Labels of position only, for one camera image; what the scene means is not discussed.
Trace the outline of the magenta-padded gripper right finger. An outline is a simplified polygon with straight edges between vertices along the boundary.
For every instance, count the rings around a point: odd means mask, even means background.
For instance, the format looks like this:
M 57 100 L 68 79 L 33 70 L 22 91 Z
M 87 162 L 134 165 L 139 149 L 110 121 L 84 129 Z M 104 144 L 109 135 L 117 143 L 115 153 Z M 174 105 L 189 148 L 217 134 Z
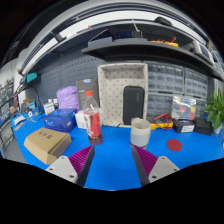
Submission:
M 138 146 L 132 147 L 132 156 L 142 186 L 179 171 L 179 168 L 166 156 L 157 157 Z

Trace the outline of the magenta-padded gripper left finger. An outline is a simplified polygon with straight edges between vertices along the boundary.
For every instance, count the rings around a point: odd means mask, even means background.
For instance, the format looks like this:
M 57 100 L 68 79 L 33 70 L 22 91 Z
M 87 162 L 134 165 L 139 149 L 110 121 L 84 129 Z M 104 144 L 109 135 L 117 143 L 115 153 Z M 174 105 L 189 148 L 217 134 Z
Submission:
M 73 155 L 60 156 L 47 171 L 79 186 L 84 186 L 95 155 L 95 148 L 90 145 Z

